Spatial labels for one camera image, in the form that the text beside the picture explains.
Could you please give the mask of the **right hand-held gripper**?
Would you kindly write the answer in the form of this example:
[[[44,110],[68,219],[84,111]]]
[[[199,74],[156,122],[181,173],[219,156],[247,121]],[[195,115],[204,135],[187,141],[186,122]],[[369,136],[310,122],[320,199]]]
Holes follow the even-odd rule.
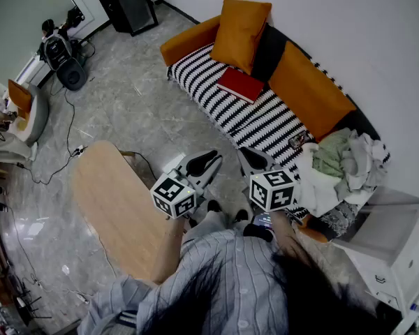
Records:
[[[297,180],[288,168],[280,166],[265,152],[251,147],[240,147],[237,157],[247,183],[244,195],[252,209],[276,211],[293,206]]]

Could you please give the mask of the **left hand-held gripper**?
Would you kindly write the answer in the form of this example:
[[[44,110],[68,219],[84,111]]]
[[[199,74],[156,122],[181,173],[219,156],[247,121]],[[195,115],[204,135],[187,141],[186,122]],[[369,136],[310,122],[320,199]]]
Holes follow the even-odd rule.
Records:
[[[216,150],[191,154],[163,173],[150,189],[154,206],[167,218],[191,216],[221,167],[223,157],[217,155]]]

